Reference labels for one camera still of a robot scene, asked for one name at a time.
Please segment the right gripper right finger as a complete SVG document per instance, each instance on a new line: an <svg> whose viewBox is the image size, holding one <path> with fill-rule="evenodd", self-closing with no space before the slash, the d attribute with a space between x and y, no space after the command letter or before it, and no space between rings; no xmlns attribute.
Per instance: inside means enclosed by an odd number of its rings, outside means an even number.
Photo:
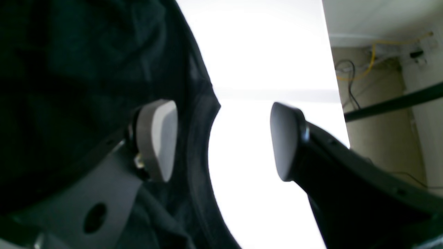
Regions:
<svg viewBox="0 0 443 249"><path fill-rule="evenodd" d="M270 114L279 177L307 194L328 249L441 249L443 201L382 171L295 107Z"/></svg>

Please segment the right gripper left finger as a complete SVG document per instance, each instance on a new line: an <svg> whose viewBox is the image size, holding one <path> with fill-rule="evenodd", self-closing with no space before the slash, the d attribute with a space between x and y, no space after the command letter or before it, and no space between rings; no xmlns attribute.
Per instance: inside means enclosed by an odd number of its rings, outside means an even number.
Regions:
<svg viewBox="0 0 443 249"><path fill-rule="evenodd" d="M79 180L1 218L2 249L112 249L143 182L166 183L174 169L178 110L173 100L142 106L122 133L101 144Z"/></svg>

